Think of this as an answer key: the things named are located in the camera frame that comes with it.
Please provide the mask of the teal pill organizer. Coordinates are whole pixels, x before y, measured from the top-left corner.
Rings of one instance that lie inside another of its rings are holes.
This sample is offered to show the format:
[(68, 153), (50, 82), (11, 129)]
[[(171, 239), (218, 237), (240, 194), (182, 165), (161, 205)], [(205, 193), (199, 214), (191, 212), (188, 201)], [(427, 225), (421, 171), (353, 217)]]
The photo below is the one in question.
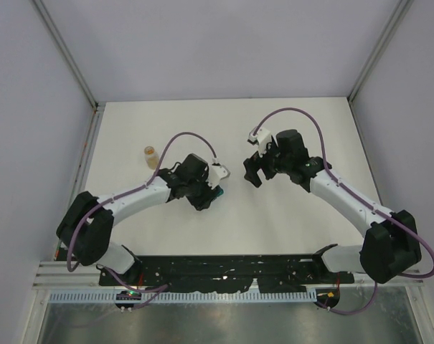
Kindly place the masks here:
[(223, 195), (224, 190), (223, 190), (220, 186), (218, 186), (218, 187), (215, 189), (215, 192), (216, 192), (216, 197), (218, 198), (218, 197), (220, 197), (220, 196)]

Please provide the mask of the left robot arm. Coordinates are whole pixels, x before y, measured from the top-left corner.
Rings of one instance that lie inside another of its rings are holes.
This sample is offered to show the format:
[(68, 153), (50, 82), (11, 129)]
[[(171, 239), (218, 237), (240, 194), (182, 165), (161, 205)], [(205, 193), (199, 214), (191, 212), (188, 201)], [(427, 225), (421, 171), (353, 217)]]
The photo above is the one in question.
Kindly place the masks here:
[(221, 164), (208, 164), (191, 153), (173, 168), (162, 168), (147, 186), (122, 196), (77, 195), (57, 228), (57, 237), (83, 266), (96, 264), (114, 272), (125, 285), (136, 285), (142, 275), (140, 260), (111, 240), (113, 227), (147, 208), (186, 198), (197, 210), (208, 209), (223, 190), (220, 181), (230, 172)]

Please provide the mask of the clear pill bottle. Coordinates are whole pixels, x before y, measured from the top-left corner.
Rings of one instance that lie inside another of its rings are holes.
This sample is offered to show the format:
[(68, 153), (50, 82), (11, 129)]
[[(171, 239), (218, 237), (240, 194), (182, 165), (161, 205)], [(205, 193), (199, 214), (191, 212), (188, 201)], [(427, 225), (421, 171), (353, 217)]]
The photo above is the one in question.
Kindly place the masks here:
[(153, 146), (146, 146), (143, 150), (147, 166), (155, 170), (159, 164), (159, 155)]

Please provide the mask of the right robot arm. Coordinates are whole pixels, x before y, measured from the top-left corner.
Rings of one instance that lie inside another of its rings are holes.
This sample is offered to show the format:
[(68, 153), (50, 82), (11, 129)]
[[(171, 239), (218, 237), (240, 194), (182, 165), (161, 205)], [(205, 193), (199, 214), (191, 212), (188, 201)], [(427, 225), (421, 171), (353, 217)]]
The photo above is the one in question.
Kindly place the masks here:
[(328, 282), (337, 272), (357, 272), (384, 284), (421, 260), (420, 243), (413, 238), (417, 232), (414, 217), (405, 210), (395, 213), (330, 177), (331, 165), (308, 154), (297, 130), (272, 135), (260, 128), (249, 134), (248, 142), (257, 150), (243, 163), (246, 181), (258, 188), (262, 184), (259, 172), (266, 179), (285, 174), (331, 205), (363, 236), (361, 245), (331, 244), (320, 249), (321, 258), (311, 265), (316, 280)]

